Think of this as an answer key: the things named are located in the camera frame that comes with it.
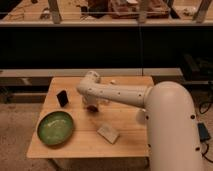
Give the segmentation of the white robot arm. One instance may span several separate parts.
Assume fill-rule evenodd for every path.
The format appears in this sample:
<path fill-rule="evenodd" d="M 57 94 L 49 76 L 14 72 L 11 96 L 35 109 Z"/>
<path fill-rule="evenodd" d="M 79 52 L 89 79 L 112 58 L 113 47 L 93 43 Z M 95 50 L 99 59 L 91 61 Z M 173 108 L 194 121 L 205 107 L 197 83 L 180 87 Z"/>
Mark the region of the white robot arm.
<path fill-rule="evenodd" d="M 97 72 L 87 72 L 78 93 L 145 110 L 151 171 L 204 171 L 194 102 L 182 85 L 110 85 L 100 80 Z"/>

